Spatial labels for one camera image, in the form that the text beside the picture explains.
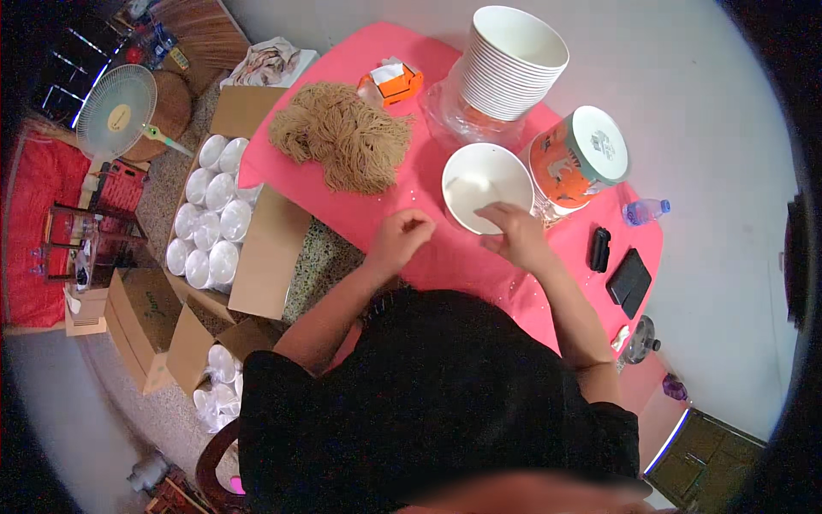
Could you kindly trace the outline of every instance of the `hand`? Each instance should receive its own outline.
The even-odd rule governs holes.
[[[414,253],[427,243],[436,223],[419,209],[405,209],[385,218],[377,229],[363,268],[388,280],[399,273]]]
[[[474,214],[492,222],[503,233],[502,236],[483,235],[480,244],[514,266],[534,273],[553,257],[553,250],[543,238],[543,224],[521,207],[496,201]]]

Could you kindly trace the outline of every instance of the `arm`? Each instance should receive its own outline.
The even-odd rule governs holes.
[[[322,375],[368,301],[399,273],[436,225],[424,212],[407,209],[385,218],[362,266],[346,276],[301,316],[274,346],[311,375]]]
[[[617,363],[603,325],[562,260],[546,243],[542,224],[519,207],[500,202],[478,210],[477,215],[504,233],[502,238],[484,236],[482,245],[533,273],[543,287],[562,359],[576,372],[585,400],[619,404]]]

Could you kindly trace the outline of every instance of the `person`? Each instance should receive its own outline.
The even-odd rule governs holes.
[[[603,489],[588,477],[639,482],[637,418],[619,406],[597,313],[538,220],[499,202],[477,214],[503,232],[481,244],[543,287],[562,357],[468,294],[404,288],[372,300],[436,229],[419,210],[388,216],[362,265],[272,351],[246,359],[238,445],[254,512],[392,512],[420,498],[543,512],[616,501],[592,496]],[[369,305],[356,347],[329,370]],[[425,496],[432,488],[445,492]]]

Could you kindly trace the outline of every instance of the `pink tablecloth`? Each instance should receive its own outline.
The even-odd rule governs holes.
[[[449,155],[432,140],[417,100],[405,100],[388,109],[395,116],[415,114],[417,120],[411,148],[399,168],[397,185],[379,196],[331,192],[323,182],[320,165],[297,165],[268,142],[268,126],[274,111],[285,107],[302,84],[355,84],[363,73],[392,55],[422,70],[426,85],[430,86],[447,75],[459,52],[441,41],[389,23],[376,23],[357,31],[309,68],[277,102],[243,155],[240,186],[268,183],[364,252],[385,215],[407,207],[426,211],[437,221],[437,230],[432,241],[403,269],[403,278],[418,289],[457,289],[499,305],[532,337],[557,350],[550,309],[536,280],[480,248],[478,236],[445,218],[440,184]],[[538,105],[528,117],[523,141],[529,141],[558,120],[559,116],[545,105]],[[579,282],[611,337],[622,325],[633,329],[639,314],[629,322],[608,296],[607,278],[630,247],[637,248],[655,277],[662,252],[662,231],[656,223],[631,229],[621,221],[620,205],[635,198],[630,186],[622,184],[600,193],[583,210],[547,231],[551,246]],[[612,234],[611,259],[604,274],[592,273],[586,263],[590,237],[598,226]]]

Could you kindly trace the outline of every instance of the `black shirt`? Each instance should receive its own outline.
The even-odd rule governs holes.
[[[636,415],[587,403],[560,357],[499,308],[404,289],[374,313],[320,378],[273,352],[246,359],[238,445],[255,512],[391,512],[404,505],[387,486],[438,470],[637,477]]]

